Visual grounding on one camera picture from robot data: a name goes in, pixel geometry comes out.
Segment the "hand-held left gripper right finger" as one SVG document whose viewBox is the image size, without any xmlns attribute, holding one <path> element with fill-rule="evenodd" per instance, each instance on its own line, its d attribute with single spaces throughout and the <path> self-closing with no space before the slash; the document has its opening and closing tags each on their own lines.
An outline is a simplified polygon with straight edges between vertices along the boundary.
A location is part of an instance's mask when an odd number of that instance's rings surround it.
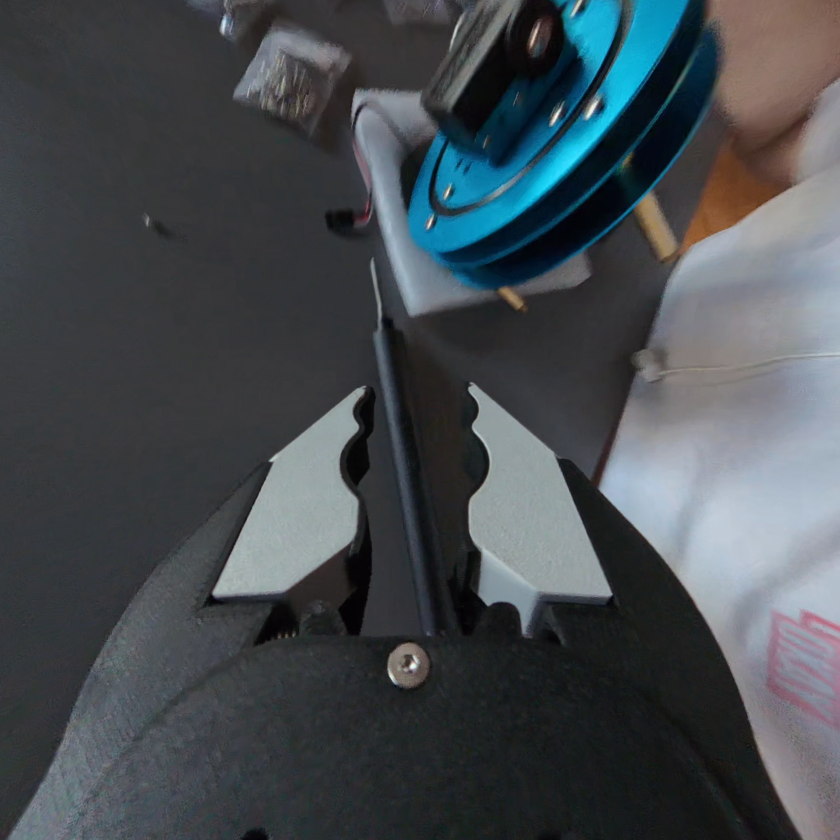
<svg viewBox="0 0 840 840">
<path fill-rule="evenodd" d="M 558 457 L 476 384 L 468 394 L 487 462 L 467 509 L 479 555 L 472 592 L 486 606 L 514 606 L 525 637 L 539 634 L 548 605 L 609 603 L 613 590 Z"/>
</svg>

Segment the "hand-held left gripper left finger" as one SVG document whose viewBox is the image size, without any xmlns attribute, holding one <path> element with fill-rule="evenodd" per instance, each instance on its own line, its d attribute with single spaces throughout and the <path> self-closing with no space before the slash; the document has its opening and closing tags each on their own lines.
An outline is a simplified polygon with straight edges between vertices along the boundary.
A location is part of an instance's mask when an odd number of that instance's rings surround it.
<svg viewBox="0 0 840 840">
<path fill-rule="evenodd" d="M 269 460 L 212 589 L 219 603 L 279 604 L 296 624 L 321 603 L 359 635 L 371 585 L 368 514 L 375 396 L 362 386 Z"/>
</svg>

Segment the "black electric screwdriver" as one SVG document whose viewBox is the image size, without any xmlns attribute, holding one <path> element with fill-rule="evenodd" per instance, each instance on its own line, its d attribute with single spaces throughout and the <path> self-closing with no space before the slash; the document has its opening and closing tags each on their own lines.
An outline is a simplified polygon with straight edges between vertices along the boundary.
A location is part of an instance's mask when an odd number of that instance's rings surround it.
<svg viewBox="0 0 840 840">
<path fill-rule="evenodd" d="M 461 626 L 445 574 L 433 504 L 413 420 L 413 379 L 406 343 L 402 331 L 385 310 L 375 258 L 371 259 L 370 273 L 375 304 L 374 355 L 418 620 L 426 636 L 457 637 L 461 635 Z"/>
</svg>

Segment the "blue round servo base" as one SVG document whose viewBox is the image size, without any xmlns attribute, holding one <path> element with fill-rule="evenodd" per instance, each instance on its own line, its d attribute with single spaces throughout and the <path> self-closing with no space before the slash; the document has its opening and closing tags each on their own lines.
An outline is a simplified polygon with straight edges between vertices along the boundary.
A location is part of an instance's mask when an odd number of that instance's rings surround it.
<svg viewBox="0 0 840 840">
<path fill-rule="evenodd" d="M 421 94 L 414 242 L 492 292 L 583 254 L 686 152 L 720 53 L 706 2 L 475 2 Z"/>
</svg>

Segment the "person's right forearm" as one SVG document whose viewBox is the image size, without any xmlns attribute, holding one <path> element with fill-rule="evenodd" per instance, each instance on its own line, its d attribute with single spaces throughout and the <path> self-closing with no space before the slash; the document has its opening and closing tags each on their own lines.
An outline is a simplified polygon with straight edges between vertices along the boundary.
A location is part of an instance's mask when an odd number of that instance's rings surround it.
<svg viewBox="0 0 840 840">
<path fill-rule="evenodd" d="M 805 127 L 839 74 L 838 1 L 707 3 L 723 47 L 718 109 L 735 155 L 776 186 L 795 180 Z"/>
</svg>

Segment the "dark grey desk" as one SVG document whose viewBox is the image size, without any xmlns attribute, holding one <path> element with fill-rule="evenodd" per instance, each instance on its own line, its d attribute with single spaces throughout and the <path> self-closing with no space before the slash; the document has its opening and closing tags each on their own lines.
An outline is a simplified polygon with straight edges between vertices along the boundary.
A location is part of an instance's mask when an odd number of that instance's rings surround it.
<svg viewBox="0 0 840 840">
<path fill-rule="evenodd" d="M 150 572 L 258 463 L 377 387 L 356 88 L 416 90 L 446 29 L 278 2 L 352 55 L 311 143 L 233 101 L 250 54 L 185 2 L 2 2 L 2 838 Z"/>
</svg>

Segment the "white foam block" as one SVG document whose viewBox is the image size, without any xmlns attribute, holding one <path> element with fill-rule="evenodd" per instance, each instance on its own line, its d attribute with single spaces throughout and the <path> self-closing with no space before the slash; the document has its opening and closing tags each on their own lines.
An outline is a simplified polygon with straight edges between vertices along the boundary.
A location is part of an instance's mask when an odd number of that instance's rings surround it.
<svg viewBox="0 0 840 840">
<path fill-rule="evenodd" d="M 357 88 L 350 116 L 353 152 L 410 317 L 490 301 L 504 301 L 525 312 L 528 297 L 577 287 L 590 277 L 589 258 L 578 255 L 509 290 L 482 290 L 458 280 L 415 244 L 408 226 L 404 196 L 412 189 L 403 186 L 403 164 L 434 137 L 434 124 L 421 107 L 419 92 Z"/>
</svg>

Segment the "clear bag of screws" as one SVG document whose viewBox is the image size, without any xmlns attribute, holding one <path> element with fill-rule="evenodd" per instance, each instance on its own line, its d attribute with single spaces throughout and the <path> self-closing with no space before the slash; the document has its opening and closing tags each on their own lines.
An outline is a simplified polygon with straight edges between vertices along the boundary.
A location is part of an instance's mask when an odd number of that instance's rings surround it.
<svg viewBox="0 0 840 840">
<path fill-rule="evenodd" d="M 265 1 L 184 1 L 192 10 L 211 18 L 228 42 L 241 42 L 257 26 L 268 3 Z"/>
<path fill-rule="evenodd" d="M 352 59 L 343 46 L 276 21 L 235 87 L 233 101 L 311 138 Z"/>
<path fill-rule="evenodd" d="M 447 27 L 469 11 L 472 1 L 382 1 L 385 14 L 393 26 Z"/>
</svg>

